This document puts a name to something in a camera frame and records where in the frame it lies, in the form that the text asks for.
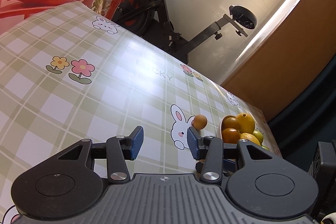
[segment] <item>black knob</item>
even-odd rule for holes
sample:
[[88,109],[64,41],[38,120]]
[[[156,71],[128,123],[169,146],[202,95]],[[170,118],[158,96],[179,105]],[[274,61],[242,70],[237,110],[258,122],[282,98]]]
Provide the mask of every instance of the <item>black knob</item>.
[[215,39],[218,40],[222,37],[223,35],[221,33],[216,32],[215,33]]

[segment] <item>metal screw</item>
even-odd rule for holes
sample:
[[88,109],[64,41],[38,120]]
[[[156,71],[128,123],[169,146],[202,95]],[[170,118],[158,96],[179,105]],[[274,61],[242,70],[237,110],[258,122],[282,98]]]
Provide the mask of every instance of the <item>metal screw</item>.
[[111,175],[111,179],[113,180],[124,180],[127,178],[127,175],[123,172],[115,172],[115,173],[112,173]]
[[203,175],[203,178],[205,178],[206,180],[216,180],[219,179],[219,175],[215,172],[206,172]]

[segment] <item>green fruit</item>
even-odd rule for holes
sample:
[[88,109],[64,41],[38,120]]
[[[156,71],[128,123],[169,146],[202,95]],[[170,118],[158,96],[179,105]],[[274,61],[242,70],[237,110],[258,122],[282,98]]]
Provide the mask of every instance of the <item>green fruit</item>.
[[263,136],[263,134],[260,131],[258,131],[258,130],[253,131],[252,135],[258,139],[258,141],[260,142],[260,144],[263,143],[264,136]]

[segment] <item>green plaid pattern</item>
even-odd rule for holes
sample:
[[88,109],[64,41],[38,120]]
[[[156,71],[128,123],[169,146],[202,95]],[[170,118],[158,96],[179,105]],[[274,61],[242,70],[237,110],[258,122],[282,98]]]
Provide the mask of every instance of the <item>green plaid pattern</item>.
[[[225,115],[249,112],[264,144],[278,150],[261,111],[238,98],[233,105],[223,88],[186,75],[178,60],[121,27],[115,34],[94,28],[97,16],[79,2],[60,5],[0,37],[0,219],[19,174],[83,138],[105,142],[140,125],[144,143],[127,162],[131,174],[194,172],[190,151],[177,149],[170,135],[173,104],[187,120],[207,117],[202,135],[216,135]],[[71,64],[60,74],[48,71],[54,56],[87,60],[95,67],[92,83],[70,79]],[[106,160],[97,160],[95,171],[106,177]]]

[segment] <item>blue gripper pad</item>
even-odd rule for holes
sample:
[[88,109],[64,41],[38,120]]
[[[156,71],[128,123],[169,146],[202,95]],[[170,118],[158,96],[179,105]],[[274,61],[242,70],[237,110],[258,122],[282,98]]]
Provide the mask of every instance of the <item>blue gripper pad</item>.
[[200,160],[200,150],[198,148],[197,138],[194,136],[190,128],[187,130],[187,142],[193,158],[195,160]]
[[131,160],[135,160],[143,143],[143,127],[137,126],[129,137],[132,138],[130,149]]

